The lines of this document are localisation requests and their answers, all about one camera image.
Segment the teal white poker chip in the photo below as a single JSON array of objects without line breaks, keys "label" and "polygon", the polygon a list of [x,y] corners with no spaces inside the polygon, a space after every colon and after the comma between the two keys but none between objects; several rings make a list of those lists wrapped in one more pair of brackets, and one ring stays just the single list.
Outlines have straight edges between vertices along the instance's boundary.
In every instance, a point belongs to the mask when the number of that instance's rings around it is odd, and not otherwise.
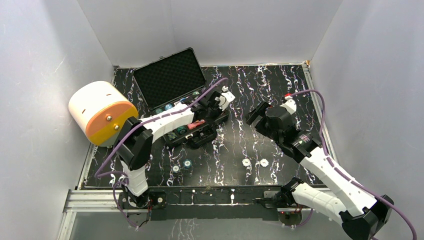
[{"label": "teal white poker chip", "polygon": [[181,171],[181,167],[179,165],[174,165],[171,168],[171,170],[172,170],[173,173],[177,174],[177,173],[179,173]]}]

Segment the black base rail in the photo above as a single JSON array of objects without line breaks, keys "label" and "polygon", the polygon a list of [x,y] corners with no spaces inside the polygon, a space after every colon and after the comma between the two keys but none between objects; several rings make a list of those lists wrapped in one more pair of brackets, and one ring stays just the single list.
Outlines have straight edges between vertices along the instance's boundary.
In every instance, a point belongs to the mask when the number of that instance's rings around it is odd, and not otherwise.
[{"label": "black base rail", "polygon": [[66,213],[147,214],[151,208],[152,221],[174,219],[263,219],[276,221],[279,215],[307,215],[307,206],[265,203],[278,192],[276,186],[215,186],[215,187],[152,187],[146,203],[140,207],[125,197],[121,189],[70,190]]}]

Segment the red card deck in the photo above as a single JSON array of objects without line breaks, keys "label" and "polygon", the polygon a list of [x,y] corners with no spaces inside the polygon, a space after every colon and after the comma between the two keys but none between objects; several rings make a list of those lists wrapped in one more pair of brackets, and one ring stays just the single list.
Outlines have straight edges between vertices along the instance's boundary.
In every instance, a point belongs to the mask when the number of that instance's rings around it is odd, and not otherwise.
[{"label": "red card deck", "polygon": [[192,123],[188,124],[188,125],[187,125],[187,128],[188,128],[189,130],[193,130],[193,129],[197,128],[198,126],[203,125],[205,122],[206,122],[206,121],[205,121],[204,119],[202,119],[202,120],[197,120],[197,121],[195,121],[195,122],[192,122]]}]

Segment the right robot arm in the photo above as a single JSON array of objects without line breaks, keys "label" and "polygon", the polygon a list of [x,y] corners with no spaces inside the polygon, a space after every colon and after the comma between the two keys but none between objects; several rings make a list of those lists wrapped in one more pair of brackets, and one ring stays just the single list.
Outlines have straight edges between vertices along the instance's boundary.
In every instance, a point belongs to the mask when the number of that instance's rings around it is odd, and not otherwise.
[{"label": "right robot arm", "polygon": [[258,199],[257,203],[311,207],[341,225],[352,240],[370,240],[387,223],[392,199],[387,195],[375,197],[362,190],[361,185],[325,153],[316,136],[296,128],[293,117],[296,110],[296,102],[289,96],[279,106],[263,101],[246,115],[245,122],[251,125],[256,121],[258,133],[273,140],[285,156],[311,171],[332,194],[294,177],[273,196]]}]

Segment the black poker set case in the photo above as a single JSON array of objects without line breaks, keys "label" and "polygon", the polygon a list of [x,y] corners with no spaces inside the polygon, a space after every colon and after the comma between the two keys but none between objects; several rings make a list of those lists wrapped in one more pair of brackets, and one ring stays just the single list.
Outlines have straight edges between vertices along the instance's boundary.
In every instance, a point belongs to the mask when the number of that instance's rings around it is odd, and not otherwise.
[{"label": "black poker set case", "polygon": [[207,87],[191,47],[137,68],[133,78],[152,116],[170,109],[188,96],[205,95],[210,88],[220,91],[227,82],[223,80]]}]

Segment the green blue chip stack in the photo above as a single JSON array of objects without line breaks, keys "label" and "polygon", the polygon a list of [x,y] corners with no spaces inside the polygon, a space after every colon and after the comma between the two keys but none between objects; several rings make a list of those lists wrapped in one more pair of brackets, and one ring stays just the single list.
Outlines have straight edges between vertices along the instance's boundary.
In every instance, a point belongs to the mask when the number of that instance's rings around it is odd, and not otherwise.
[{"label": "green blue chip stack", "polygon": [[167,133],[166,136],[169,141],[172,141],[178,137],[178,135],[175,132],[169,132]]}]

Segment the white and orange cylinder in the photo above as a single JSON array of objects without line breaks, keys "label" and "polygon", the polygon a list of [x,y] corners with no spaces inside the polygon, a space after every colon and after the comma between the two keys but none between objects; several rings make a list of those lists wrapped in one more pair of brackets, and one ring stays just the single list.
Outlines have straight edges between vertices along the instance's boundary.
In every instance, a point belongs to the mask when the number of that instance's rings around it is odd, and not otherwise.
[{"label": "white and orange cylinder", "polygon": [[139,117],[137,108],[106,81],[94,81],[76,91],[68,110],[87,139],[99,147],[113,146],[125,121]]}]

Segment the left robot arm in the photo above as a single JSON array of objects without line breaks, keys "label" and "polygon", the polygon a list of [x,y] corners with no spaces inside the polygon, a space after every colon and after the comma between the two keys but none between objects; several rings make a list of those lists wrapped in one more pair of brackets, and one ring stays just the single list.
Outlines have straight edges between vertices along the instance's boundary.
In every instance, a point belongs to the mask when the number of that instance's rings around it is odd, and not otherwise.
[{"label": "left robot arm", "polygon": [[227,86],[210,88],[204,95],[187,96],[153,116],[128,118],[114,144],[125,175],[124,200],[136,208],[149,203],[146,164],[158,139],[163,138],[171,148],[186,143],[192,149],[213,141],[217,125],[228,119],[235,98]]}]

